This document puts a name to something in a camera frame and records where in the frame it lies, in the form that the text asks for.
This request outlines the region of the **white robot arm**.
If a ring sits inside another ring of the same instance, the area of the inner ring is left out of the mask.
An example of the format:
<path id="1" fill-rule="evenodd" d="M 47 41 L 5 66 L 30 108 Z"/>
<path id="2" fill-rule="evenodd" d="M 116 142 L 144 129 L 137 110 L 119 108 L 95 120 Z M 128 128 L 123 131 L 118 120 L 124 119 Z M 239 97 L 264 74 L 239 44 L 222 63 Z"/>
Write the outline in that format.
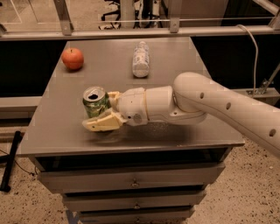
<path id="1" fill-rule="evenodd" d="M 88 119 L 82 125 L 90 131 L 117 130 L 125 123 L 190 125 L 212 115 L 280 157 L 280 109 L 198 73 L 182 73 L 172 86 L 138 87 L 124 93 L 90 87 L 83 94 L 83 103 Z"/>

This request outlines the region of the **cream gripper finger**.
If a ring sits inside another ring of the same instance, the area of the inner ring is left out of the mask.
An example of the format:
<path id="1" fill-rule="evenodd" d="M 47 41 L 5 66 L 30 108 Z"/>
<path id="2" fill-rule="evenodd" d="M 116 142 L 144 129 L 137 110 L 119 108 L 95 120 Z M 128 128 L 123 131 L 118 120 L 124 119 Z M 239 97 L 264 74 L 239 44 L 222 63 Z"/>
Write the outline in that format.
<path id="1" fill-rule="evenodd" d="M 120 96 L 121 93 L 119 91 L 108 92 L 108 99 L 112 107 L 117 105 Z"/>
<path id="2" fill-rule="evenodd" d="M 124 118 L 112 108 L 107 109 L 97 117 L 92 117 L 82 122 L 85 129 L 100 132 L 118 130 L 124 124 Z"/>

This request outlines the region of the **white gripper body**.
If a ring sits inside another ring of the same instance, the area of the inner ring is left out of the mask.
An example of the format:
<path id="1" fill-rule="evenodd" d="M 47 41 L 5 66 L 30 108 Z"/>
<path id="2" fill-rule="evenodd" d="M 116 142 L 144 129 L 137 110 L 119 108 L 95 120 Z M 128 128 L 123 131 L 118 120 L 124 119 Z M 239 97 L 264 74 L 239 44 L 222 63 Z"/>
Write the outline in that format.
<path id="1" fill-rule="evenodd" d="M 132 88 L 122 93 L 116 107 L 128 125 L 139 126 L 148 123 L 144 88 Z"/>

